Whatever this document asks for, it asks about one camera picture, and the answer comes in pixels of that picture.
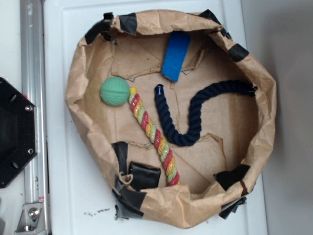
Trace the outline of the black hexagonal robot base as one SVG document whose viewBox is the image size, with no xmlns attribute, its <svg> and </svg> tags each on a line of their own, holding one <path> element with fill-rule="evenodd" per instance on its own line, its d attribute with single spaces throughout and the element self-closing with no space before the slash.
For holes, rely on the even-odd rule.
<svg viewBox="0 0 313 235">
<path fill-rule="evenodd" d="M 37 154 L 35 111 L 22 93 L 0 79 L 0 187 L 6 188 Z"/>
</svg>

